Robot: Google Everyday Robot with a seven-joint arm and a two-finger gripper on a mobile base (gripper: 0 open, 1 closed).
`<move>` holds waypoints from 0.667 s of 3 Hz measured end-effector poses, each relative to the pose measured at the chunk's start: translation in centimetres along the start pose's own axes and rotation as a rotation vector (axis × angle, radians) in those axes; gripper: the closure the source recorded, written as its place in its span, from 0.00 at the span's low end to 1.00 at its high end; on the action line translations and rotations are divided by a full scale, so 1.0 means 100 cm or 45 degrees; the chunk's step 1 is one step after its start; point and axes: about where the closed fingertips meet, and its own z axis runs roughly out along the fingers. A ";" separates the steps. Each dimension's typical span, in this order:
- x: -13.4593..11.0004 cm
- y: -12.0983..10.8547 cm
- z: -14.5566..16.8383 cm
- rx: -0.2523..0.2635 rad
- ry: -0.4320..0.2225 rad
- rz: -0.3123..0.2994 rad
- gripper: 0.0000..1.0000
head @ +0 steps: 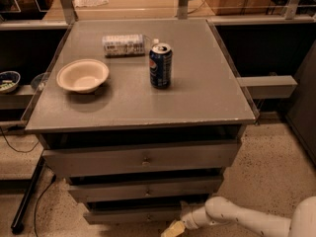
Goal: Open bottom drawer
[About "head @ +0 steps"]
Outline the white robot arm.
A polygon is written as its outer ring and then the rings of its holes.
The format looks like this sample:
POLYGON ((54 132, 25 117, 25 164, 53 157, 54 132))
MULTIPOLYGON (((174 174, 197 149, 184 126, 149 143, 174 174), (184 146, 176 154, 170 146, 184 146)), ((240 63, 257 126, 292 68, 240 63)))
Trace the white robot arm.
POLYGON ((263 213, 236 205, 225 197, 211 197, 203 204, 182 203, 179 220, 174 220, 161 237, 178 237, 186 229, 236 223, 260 237, 316 237, 316 197, 308 197, 291 218, 263 213))

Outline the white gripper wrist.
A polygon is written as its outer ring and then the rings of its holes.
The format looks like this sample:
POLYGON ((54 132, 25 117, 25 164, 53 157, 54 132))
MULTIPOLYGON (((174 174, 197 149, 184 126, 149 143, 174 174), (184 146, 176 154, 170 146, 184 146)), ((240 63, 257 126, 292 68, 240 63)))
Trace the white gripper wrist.
POLYGON ((187 229, 195 230, 211 224, 203 205, 185 205, 180 214, 181 220, 174 220, 161 234, 161 237, 179 237, 187 229))

